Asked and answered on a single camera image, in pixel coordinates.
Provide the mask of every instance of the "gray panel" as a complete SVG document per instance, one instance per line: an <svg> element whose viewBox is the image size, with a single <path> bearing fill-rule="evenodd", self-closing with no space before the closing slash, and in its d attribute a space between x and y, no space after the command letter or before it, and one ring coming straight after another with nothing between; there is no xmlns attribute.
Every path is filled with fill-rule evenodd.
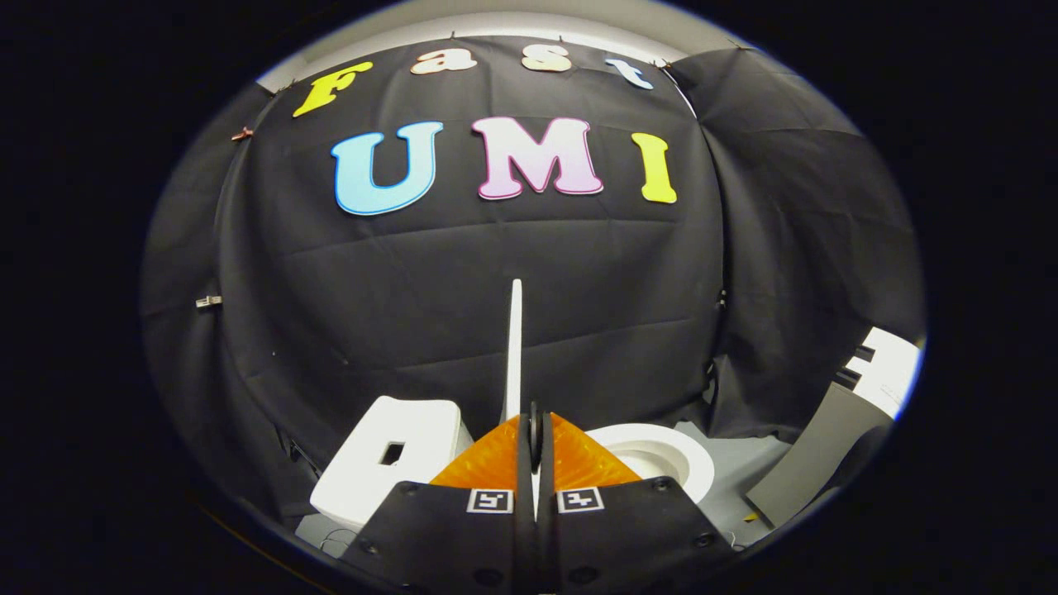
<svg viewBox="0 0 1058 595"><path fill-rule="evenodd" d="M811 502L860 436L891 423L881 410L831 383L801 437L746 495L772 525L780 526Z"/></svg>
<svg viewBox="0 0 1058 595"><path fill-rule="evenodd" d="M771 533L763 520L744 520L755 512L745 493L774 467L790 445L773 436L709 438L690 422L677 423L676 430L697 440L713 459L713 485L698 508L725 539L735 545L750 545Z"/></svg>
<svg viewBox="0 0 1058 595"><path fill-rule="evenodd" d="M308 515L302 519L294 535L318 547L328 556L340 558L357 534L324 515Z"/></svg>

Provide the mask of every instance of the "white rod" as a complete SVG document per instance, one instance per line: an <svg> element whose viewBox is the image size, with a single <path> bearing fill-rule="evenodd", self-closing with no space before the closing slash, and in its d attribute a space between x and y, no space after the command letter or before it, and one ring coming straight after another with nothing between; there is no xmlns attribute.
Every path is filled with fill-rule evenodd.
<svg viewBox="0 0 1058 595"><path fill-rule="evenodd" d="M511 325L507 332L507 392L500 423L522 413L522 280L511 285Z"/></svg>
<svg viewBox="0 0 1058 595"><path fill-rule="evenodd" d="M540 469L532 474L532 519L540 518Z"/></svg>

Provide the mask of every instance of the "black fabric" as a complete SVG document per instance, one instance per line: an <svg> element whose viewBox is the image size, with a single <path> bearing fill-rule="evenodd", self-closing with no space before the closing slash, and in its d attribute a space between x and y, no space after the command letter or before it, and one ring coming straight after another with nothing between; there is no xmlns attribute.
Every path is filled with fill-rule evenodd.
<svg viewBox="0 0 1058 595"><path fill-rule="evenodd" d="M690 419L713 437L790 440L871 326L924 332L899 194L801 78L755 52L680 60L671 72L695 122L651 65L562 43L569 71L524 68L522 49L541 41L430 41L274 98L254 86L188 150L146 249L145 341L178 430L231 493L295 524L311 511L312 476L278 436L326 467L380 395L453 400L480 437L499 416L515 277L523 398L584 429ZM408 72L446 48L478 65ZM630 85L608 57L654 90ZM291 116L312 80L366 60L371 70L331 104ZM605 188L564 195L552 175L542 194L480 199L485 147L470 126L493 115L537 140L553 118L587 121ZM397 129L427 120L444 124L430 192L384 215L340 209L330 148L383 133L375 183L395 184L407 170ZM242 126L254 136L232 142ZM668 143L675 203L642 198L632 132ZM726 312L715 305L725 285ZM223 304L197 310L206 294Z"/></svg>
<svg viewBox="0 0 1058 595"><path fill-rule="evenodd" d="M573 62L569 71L524 68L522 49L541 41L459 38L364 56L330 70L373 62L332 104L291 118L311 82L330 71L322 72L280 92L267 109L258 105L254 137L238 152L227 139L245 118L221 126L218 145L193 149L216 169L214 181L227 172L216 220L186 215L165 223L176 232L160 233L198 234L197 257L219 265L216 291L209 291L222 294L223 305L205 315L217 317L214 338L231 349L231 361L217 364L230 366L224 390L244 396L255 414L259 408L261 425L277 426L316 464L326 466L382 394L451 399L475 437L494 427L514 277L525 285L525 399L585 429L653 420L700 399L722 258L718 188L701 166L710 162L706 143L677 89L656 68L571 43L563 43ZM418 56L444 48L466 48L478 65L408 72ZM608 57L639 68L655 89L630 85L605 64ZM552 177L540 195L527 186L513 199L480 199L485 147L470 125L492 115L517 119L537 140L553 118L587 121L594 168L605 190L568 196L553 190ZM382 132L375 182L394 184L407 167L406 145L395 132L424 120L445 126L436 139L431 191L385 215L342 211L330 148ZM642 158L632 132L668 143L676 203L642 198ZM217 192L217 184L209 190ZM156 218L177 209L163 200ZM203 282L189 283L177 276L188 271L174 272L189 256L161 248L148 253L147 326L156 324L151 312L165 306L190 315L191 299L206 291L211 269L196 265ZM170 295L165 287L171 284L181 285L187 299ZM168 337L166 348L201 354L200 346ZM153 349L152 359L163 360L162 354ZM217 353L200 357L223 360ZM221 432L225 421L215 401L222 399L187 390L162 382L174 416L200 432L188 433L189 439L211 450L203 445L220 438L204 439L201 426ZM250 414L240 419L240 431L250 432ZM225 439L239 438L232 430ZM263 451L251 458L260 473L275 474ZM277 482L269 482L275 497Z"/></svg>
<svg viewBox="0 0 1058 595"><path fill-rule="evenodd" d="M849 485L867 467L867 464L871 462L871 458L878 452L878 449L881 448L886 438L889 437L890 429L891 426L887 423L884 426L875 426L863 432L863 435L845 453L838 468L834 470L834 475L826 481L826 485L819 490L819 493L822 494L832 488L840 488Z"/></svg>
<svg viewBox="0 0 1058 595"><path fill-rule="evenodd" d="M872 326L925 337L905 203L855 126L761 52L708 52L671 70L708 140L727 230L707 434L792 441Z"/></svg>
<svg viewBox="0 0 1058 595"><path fill-rule="evenodd" d="M191 454L227 492L273 518L307 502L312 483L286 458L271 421L233 373L221 333L215 221L218 198L239 146L235 132L270 101L257 85L225 106L188 147L159 200L144 252L141 315L151 376Z"/></svg>

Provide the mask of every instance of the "screw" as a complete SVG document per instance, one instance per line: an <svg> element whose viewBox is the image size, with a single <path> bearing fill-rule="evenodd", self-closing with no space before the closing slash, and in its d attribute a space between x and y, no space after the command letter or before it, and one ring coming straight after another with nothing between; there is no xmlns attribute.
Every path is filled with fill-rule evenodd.
<svg viewBox="0 0 1058 595"><path fill-rule="evenodd" d="M569 572L569 582L577 584L587 584L599 578L599 571L591 566L581 566Z"/></svg>
<svg viewBox="0 0 1058 595"><path fill-rule="evenodd" d="M713 534L711 533L704 533L698 537L694 538L695 547L709 547L712 544L713 544Z"/></svg>
<svg viewBox="0 0 1058 595"><path fill-rule="evenodd" d="M492 569L480 569L474 571L474 580L476 580L478 584L496 587L504 581L504 575L499 571L494 571Z"/></svg>

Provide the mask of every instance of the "cable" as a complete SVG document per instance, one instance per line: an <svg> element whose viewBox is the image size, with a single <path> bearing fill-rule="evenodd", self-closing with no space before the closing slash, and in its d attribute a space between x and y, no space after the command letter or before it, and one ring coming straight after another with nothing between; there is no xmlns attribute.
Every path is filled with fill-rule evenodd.
<svg viewBox="0 0 1058 595"><path fill-rule="evenodd" d="M732 549L734 549L735 552L742 552L743 549L746 548L746 546L743 545L742 543L735 543L734 531L727 531L727 533L731 534L731 548Z"/></svg>
<svg viewBox="0 0 1058 595"><path fill-rule="evenodd" d="M324 543L328 542L328 541L334 541L334 542L338 542L338 543L343 543L345 545L349 545L349 543L352 543L352 540L349 540L349 543L345 543L344 541L339 541L336 539L331 539L330 536L334 535L338 531L349 531L349 533L352 533L352 529L347 529L345 527L339 527L336 529L332 529L329 534L327 534L327 537L325 537L324 540L320 542L318 548L323 549L324 548ZM355 538L357 534L352 533L352 537Z"/></svg>

